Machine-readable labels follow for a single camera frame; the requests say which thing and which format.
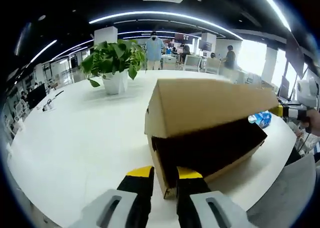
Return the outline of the person's right hand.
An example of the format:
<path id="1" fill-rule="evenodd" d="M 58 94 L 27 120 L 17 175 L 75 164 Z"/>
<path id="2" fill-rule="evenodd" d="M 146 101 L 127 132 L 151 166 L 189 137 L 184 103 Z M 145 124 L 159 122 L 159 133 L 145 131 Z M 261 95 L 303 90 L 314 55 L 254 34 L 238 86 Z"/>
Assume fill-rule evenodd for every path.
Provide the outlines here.
<path id="1" fill-rule="evenodd" d="M 310 127 L 311 134 L 320 136 L 320 113 L 315 109 L 307 110 L 306 116 L 309 118 L 309 122 L 302 122 L 303 128 Z"/>

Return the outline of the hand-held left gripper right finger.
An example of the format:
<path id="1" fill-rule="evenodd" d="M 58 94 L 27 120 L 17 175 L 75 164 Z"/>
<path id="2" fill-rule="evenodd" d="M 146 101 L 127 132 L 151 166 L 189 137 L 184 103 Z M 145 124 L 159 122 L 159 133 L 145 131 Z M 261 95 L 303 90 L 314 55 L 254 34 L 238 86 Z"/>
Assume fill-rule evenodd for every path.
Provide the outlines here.
<path id="1" fill-rule="evenodd" d="M 211 191 L 202 175 L 177 167 L 176 213 L 180 227 L 251 227 L 245 210 L 220 191 Z"/>

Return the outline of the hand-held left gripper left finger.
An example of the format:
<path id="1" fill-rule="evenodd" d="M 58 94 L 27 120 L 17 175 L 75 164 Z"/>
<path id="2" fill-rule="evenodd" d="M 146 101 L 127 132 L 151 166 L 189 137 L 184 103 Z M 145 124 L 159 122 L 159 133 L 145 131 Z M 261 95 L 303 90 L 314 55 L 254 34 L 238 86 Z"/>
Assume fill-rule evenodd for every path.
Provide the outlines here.
<path id="1" fill-rule="evenodd" d="M 116 189 L 109 189 L 85 206 L 70 227 L 146 227 L 151 212 L 155 168 L 145 166 L 126 174 Z"/>

